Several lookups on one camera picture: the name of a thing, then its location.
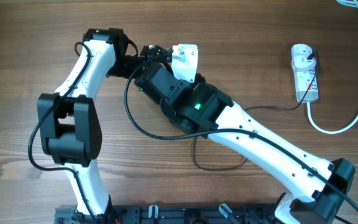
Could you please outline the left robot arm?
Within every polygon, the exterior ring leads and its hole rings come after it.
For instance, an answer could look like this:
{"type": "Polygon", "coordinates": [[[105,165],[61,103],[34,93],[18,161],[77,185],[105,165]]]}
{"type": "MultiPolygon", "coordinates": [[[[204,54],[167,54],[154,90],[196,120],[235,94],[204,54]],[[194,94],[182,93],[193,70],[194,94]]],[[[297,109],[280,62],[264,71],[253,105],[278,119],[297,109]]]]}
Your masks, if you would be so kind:
{"type": "Polygon", "coordinates": [[[82,50],[73,70],[54,93],[37,100],[39,121],[33,133],[40,134],[44,154],[64,171],[73,187],[77,205],[69,212],[56,211],[56,221],[68,217],[73,223],[108,223],[114,219],[111,198],[101,181],[97,157],[102,131],[94,101],[105,78],[129,77],[147,60],[171,62],[172,49],[147,47],[146,55],[128,55],[134,45],[122,29],[88,29],[79,42],[82,50]]]}

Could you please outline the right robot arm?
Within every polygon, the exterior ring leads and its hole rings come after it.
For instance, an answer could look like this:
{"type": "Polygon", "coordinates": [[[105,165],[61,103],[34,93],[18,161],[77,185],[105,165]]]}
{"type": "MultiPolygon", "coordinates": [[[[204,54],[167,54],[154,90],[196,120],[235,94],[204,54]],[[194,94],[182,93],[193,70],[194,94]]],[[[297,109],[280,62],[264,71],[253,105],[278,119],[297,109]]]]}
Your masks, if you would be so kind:
{"type": "Polygon", "coordinates": [[[157,62],[142,66],[133,78],[184,139],[202,136],[229,147],[279,180],[288,192],[274,211],[278,221],[332,223],[343,202],[353,203],[347,193],[355,167],[349,161],[305,152],[204,80],[190,83],[157,62]]]}

